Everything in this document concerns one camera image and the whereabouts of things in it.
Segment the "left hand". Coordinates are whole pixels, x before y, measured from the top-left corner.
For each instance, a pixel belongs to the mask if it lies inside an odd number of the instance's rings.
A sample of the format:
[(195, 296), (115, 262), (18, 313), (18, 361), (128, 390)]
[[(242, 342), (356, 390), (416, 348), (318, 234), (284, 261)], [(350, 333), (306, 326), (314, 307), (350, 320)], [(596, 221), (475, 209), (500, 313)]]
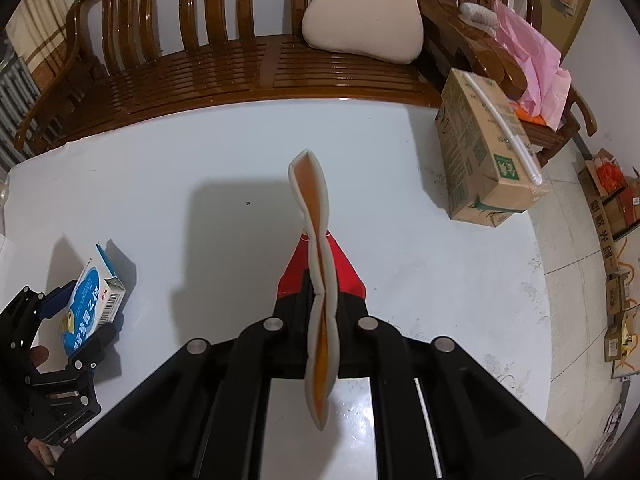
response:
[(40, 367), (49, 359), (49, 350), (45, 346), (38, 344), (38, 346), (29, 349), (29, 359), (34, 367)]

